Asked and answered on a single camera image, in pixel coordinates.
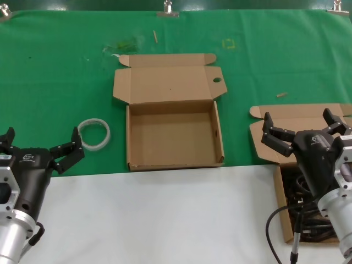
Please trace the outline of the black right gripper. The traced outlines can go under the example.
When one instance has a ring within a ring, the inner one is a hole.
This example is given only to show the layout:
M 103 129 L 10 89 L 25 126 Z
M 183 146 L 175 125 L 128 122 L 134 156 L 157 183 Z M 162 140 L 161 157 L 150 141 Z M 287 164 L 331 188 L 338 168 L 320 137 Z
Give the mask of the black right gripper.
M 265 113 L 261 142 L 283 155 L 294 154 L 307 185 L 314 197 L 322 197 L 336 186 L 334 180 L 335 156 L 331 149 L 334 137 L 351 135 L 351 127 L 332 114 L 329 108 L 323 111 L 327 127 L 323 130 L 294 132 L 274 126 L 269 112 Z

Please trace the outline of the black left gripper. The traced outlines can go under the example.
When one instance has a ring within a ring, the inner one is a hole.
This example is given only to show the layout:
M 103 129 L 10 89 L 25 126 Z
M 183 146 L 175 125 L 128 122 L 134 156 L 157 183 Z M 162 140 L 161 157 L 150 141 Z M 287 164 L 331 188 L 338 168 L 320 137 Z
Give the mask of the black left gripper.
M 85 157 L 82 140 L 77 126 L 73 129 L 70 142 L 50 150 L 13 147 L 14 137 L 14 128 L 9 127 L 0 139 L 1 154 L 15 157 L 11 169 L 20 194 L 14 208 L 37 220 L 53 170 L 63 174 Z

